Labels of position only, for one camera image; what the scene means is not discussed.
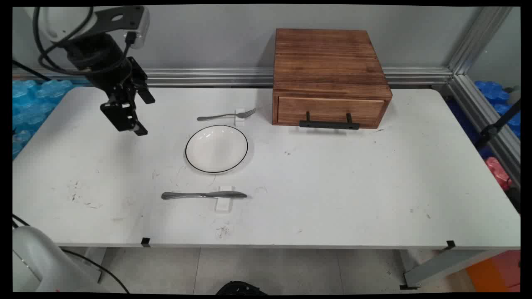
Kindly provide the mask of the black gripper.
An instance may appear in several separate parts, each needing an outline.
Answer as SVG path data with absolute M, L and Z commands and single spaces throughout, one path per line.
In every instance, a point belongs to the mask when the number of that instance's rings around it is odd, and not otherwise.
M 74 40 L 65 51 L 68 60 L 95 87 L 110 90 L 100 110 L 112 125 L 118 131 L 144 136 L 148 130 L 135 112 L 135 95 L 138 93 L 146 104 L 153 104 L 155 99 L 148 89 L 147 74 L 133 57 L 127 57 L 130 47 L 131 43 L 126 42 L 122 49 L 110 34 L 97 34 Z M 130 75 L 131 82 L 126 81 Z

